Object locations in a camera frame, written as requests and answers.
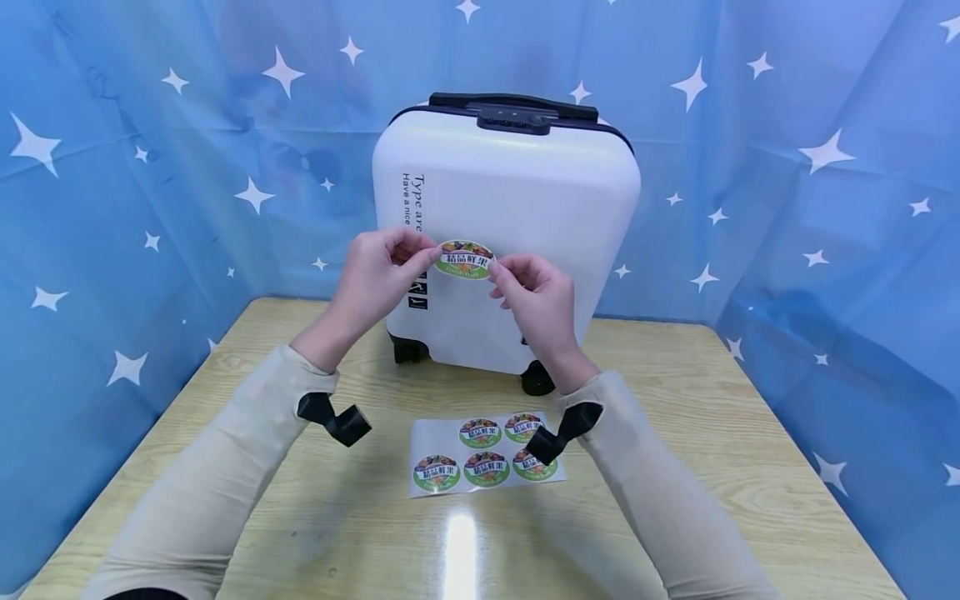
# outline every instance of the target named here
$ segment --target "suitcase wheel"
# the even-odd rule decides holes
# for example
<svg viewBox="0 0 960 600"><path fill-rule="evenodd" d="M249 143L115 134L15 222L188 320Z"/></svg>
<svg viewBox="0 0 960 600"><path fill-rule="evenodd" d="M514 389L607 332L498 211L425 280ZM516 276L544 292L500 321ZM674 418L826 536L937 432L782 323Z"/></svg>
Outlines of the suitcase wheel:
<svg viewBox="0 0 960 600"><path fill-rule="evenodd" d="M553 379L546 371L539 360L530 363L523 375L520 376L520 387L523 393L528 396L546 396L553 392L557 386L553 384Z"/></svg>
<svg viewBox="0 0 960 600"><path fill-rule="evenodd" d="M417 340L404 340L393 338L394 340L394 362L398 365L404 363L418 363L424 358L430 356L430 350L423 342Z"/></svg>

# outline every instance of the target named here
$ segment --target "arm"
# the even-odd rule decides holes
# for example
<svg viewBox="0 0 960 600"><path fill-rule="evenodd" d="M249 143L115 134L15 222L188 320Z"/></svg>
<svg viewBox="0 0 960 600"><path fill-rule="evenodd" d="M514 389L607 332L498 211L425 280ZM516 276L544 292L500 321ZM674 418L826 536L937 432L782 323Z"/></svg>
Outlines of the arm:
<svg viewBox="0 0 960 600"><path fill-rule="evenodd" d="M560 393L561 413L580 402L604 407L580 443L593 458L673 600L779 598L736 525L660 440L616 372L597 369L573 332L573 281L535 255L491 266L496 286L530 349Z"/></svg>
<svg viewBox="0 0 960 600"><path fill-rule="evenodd" d="M289 347L267 356L147 491L81 598L145 588L189 600L216 596L247 519L307 425L297 417L300 399L333 394L350 347L439 253L431 240L405 228L363 233L351 242L326 311Z"/></svg>
<svg viewBox="0 0 960 600"><path fill-rule="evenodd" d="M582 357L555 369L561 378L570 377L566 373L588 372L587 364L592 365ZM584 381L582 374L571 379L578 376ZM582 387L560 396L557 405L562 413L585 401L603 405L604 412L580 443L650 556L667 596L779 598L736 524L663 444L620 373L594 371Z"/></svg>
<svg viewBox="0 0 960 600"><path fill-rule="evenodd" d="M298 401L332 394L336 382L290 347L274 349L143 496L83 600L138 588L213 598L247 518L306 427Z"/></svg>

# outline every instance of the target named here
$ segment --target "white suitcase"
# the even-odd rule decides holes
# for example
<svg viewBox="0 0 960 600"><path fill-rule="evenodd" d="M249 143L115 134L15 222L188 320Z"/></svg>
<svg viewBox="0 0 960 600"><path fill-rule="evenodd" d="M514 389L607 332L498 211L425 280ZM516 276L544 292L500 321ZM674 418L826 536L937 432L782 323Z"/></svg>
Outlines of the white suitcase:
<svg viewBox="0 0 960 600"><path fill-rule="evenodd" d="M387 317L395 360L512 373L527 394L553 391L513 315L488 296L487 267L530 252L569 273L582 344L640 192L626 138L592 107L437 93L394 118L372 167L378 226L445 243Z"/></svg>

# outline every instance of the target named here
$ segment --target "black strap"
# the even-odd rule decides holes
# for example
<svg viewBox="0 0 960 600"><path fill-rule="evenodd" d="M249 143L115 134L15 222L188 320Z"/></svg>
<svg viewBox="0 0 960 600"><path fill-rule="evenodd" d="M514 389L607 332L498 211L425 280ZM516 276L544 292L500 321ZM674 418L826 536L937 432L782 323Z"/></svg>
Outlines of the black strap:
<svg viewBox="0 0 960 600"><path fill-rule="evenodd" d="M330 394L325 392L311 392L302 397L297 416L323 425L334 440L346 447L356 444L373 429L356 404L339 415L334 413Z"/></svg>
<svg viewBox="0 0 960 600"><path fill-rule="evenodd" d="M600 420L602 414L602 404L595 402L574 404L564 411L557 435L550 433L543 425L537 428L534 437L527 443L527 452L545 465L549 465L557 460L569 442L589 432Z"/></svg>
<svg viewBox="0 0 960 600"><path fill-rule="evenodd" d="M107 600L186 600L186 598L169 589L139 588L121 591Z"/></svg>

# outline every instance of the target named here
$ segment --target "beige sleeve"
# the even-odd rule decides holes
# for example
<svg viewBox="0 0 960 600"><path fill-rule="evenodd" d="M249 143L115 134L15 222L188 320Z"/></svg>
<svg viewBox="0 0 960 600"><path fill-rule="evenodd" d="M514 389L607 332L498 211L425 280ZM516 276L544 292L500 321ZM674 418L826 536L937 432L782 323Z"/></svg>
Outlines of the beige sleeve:
<svg viewBox="0 0 960 600"><path fill-rule="evenodd" d="M618 372L558 399L604 407L580 441L650 556L672 600L780 598L736 524L663 444Z"/></svg>
<svg viewBox="0 0 960 600"><path fill-rule="evenodd" d="M332 394L337 376L274 349L143 496L81 598L164 588L212 599L247 518L307 425L300 398Z"/></svg>

